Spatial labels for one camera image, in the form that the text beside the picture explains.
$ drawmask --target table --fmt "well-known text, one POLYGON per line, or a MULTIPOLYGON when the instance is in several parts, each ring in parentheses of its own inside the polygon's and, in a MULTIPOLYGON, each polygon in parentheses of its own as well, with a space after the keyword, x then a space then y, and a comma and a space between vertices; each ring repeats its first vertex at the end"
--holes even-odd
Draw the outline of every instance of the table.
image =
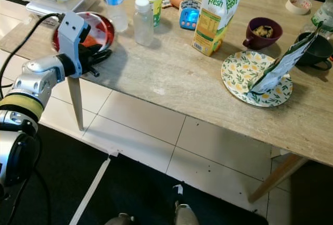
MULTIPOLYGON (((150 47, 136 44, 134 0, 125 0, 129 28, 118 35, 110 59, 96 66, 100 77, 84 78, 294 153, 250 197, 250 201, 255 201, 303 165, 306 158, 333 166, 332 72, 293 68, 292 96, 274 108, 257 108, 239 101, 221 80, 222 61, 231 53, 246 50, 242 42, 249 20, 268 17, 282 26, 284 33, 276 44, 261 50, 278 57, 321 5, 311 1, 311 13, 300 16, 285 8, 286 1, 240 0, 221 49, 207 57, 191 47, 194 33, 179 27, 175 8, 162 10, 150 47)), ((99 0, 90 10, 104 13, 103 1, 99 0)), ((0 41, 0 47, 13 50, 32 25, 19 24, 0 41)), ((35 59, 55 53, 50 46, 51 33, 48 27, 38 28, 18 55, 35 59)))

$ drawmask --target plastic water bottle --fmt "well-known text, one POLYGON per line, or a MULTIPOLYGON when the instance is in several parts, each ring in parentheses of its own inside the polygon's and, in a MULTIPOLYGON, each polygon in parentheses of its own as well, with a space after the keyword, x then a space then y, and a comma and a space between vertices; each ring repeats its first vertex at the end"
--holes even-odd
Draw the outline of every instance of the plastic water bottle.
POLYGON ((108 18, 112 21, 116 31, 124 31, 128 27, 127 15, 123 5, 124 0, 104 0, 108 18))
POLYGON ((149 46, 154 34, 154 20, 149 0, 135 0, 134 37, 138 44, 149 46))
POLYGON ((311 22, 307 23, 302 29, 303 32, 313 32, 319 22, 323 21, 320 35, 327 39, 333 37, 333 0, 325 0, 320 9, 312 16, 311 22))

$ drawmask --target yellow band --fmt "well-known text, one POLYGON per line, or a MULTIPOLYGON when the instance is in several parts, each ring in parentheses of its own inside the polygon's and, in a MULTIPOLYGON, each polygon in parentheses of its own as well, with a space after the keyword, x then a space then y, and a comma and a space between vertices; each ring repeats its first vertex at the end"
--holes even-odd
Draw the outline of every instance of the yellow band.
POLYGON ((40 120, 42 113, 43 113, 43 106, 37 101, 30 97, 23 96, 23 95, 9 95, 6 96, 4 99, 1 100, 0 106, 6 105, 6 104, 12 104, 17 105, 22 108, 25 108, 32 113, 34 113, 38 120, 40 120))

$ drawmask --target bottle cap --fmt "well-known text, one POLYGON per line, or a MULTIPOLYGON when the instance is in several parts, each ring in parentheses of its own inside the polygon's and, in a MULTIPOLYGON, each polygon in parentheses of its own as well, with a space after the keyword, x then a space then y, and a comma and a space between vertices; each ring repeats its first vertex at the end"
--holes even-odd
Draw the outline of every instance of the bottle cap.
POLYGON ((150 10, 149 0, 135 0, 135 9, 140 13, 146 13, 150 10))

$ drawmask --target red plate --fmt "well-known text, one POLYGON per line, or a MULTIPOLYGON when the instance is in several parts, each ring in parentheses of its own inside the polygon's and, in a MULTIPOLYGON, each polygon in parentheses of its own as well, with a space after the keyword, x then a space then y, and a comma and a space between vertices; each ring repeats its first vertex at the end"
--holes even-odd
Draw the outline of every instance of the red plate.
MULTIPOLYGON (((106 17, 95 12, 79 12, 77 14, 91 26, 88 36, 81 44, 85 47, 101 44, 102 47, 99 51, 109 48, 114 40, 112 23, 106 17)), ((53 33, 52 45, 56 51, 59 51, 58 28, 53 33)))

